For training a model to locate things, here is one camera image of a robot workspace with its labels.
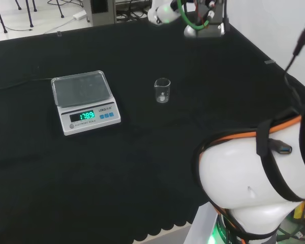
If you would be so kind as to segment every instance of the table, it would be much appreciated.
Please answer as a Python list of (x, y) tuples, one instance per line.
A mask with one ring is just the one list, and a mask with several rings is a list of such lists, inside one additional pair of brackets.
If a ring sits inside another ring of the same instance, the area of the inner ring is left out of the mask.
[[(0, 91), (0, 243), (129, 244), (192, 222), (207, 201), (191, 172), (194, 149), (254, 127), (289, 99), (282, 70), (234, 28), (197, 40), (184, 26), (136, 21), (0, 42), (0, 86), (102, 70), (122, 117), (66, 137), (50, 82)], [(163, 105), (160, 77), (171, 81)]]

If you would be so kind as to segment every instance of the green digital readout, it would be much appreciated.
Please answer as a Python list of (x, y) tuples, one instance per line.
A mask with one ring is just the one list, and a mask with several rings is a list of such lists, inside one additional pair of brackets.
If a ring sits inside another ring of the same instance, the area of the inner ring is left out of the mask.
[(71, 122), (76, 122), (76, 121), (89, 119), (89, 118), (95, 118), (94, 111), (90, 110), (90, 111), (75, 113), (75, 114), (70, 115)]

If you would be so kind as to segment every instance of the orange cable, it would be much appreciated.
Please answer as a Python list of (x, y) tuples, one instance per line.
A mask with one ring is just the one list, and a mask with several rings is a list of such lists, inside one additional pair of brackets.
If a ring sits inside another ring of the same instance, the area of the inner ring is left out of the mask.
[(198, 14), (198, 17), (201, 19), (202, 25), (204, 26), (204, 21), (203, 18), (201, 17), (201, 15), (199, 14), (198, 8), (197, 8), (197, 0), (193, 0), (194, 1), (194, 5), (195, 5), (195, 12)]
[[(301, 116), (298, 116), (296, 118), (293, 118), (287, 122), (284, 122), (280, 125), (274, 126), (270, 129), (270, 133), (274, 133), (280, 130), (283, 130), (287, 127), (290, 127), (298, 122), (301, 121)], [(217, 139), (216, 141), (222, 141), (222, 140), (229, 140), (229, 139), (239, 139), (239, 138), (246, 138), (246, 137), (256, 137), (256, 132), (246, 132), (246, 133), (239, 133), (239, 134), (234, 134), (234, 135), (229, 135), (229, 136), (224, 136), (220, 139)]]

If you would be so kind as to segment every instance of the metal stand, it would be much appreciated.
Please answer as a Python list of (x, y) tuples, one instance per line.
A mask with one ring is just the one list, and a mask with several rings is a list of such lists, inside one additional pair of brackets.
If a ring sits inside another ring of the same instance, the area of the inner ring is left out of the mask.
[(34, 7), (34, 12), (37, 12), (36, 6), (35, 6), (35, 0), (33, 0), (33, 7)]
[(27, 6), (27, 12), (28, 12), (28, 17), (29, 17), (30, 25), (31, 25), (31, 27), (34, 27), (34, 26), (33, 26), (33, 23), (32, 23), (31, 12), (29, 11), (28, 0), (26, 0), (26, 6)]
[(17, 0), (15, 0), (15, 1), (16, 1), (17, 6), (18, 6), (18, 10), (21, 10), (21, 7), (20, 7), (18, 1)]
[(60, 4), (58, 2), (58, 0), (56, 0), (56, 3), (57, 3), (57, 6), (59, 7), (59, 10), (60, 10), (60, 13), (61, 13), (61, 18), (64, 18), (63, 14), (62, 14), (62, 11), (61, 11), (61, 8), (60, 8)]
[(1, 24), (2, 24), (2, 28), (4, 29), (4, 33), (8, 33), (8, 31), (6, 30), (6, 27), (5, 27), (5, 25), (4, 25), (4, 21), (3, 21), (2, 18), (1, 18), (1, 14), (0, 14), (0, 22), (1, 22)]

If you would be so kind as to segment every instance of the glass beaker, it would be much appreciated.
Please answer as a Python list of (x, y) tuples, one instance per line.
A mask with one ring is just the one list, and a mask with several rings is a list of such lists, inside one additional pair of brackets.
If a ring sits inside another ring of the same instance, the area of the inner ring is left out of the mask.
[(156, 80), (154, 88), (155, 88), (155, 96), (156, 101), (159, 103), (167, 103), (169, 100), (169, 91), (170, 91), (171, 82), (166, 78), (159, 78)]

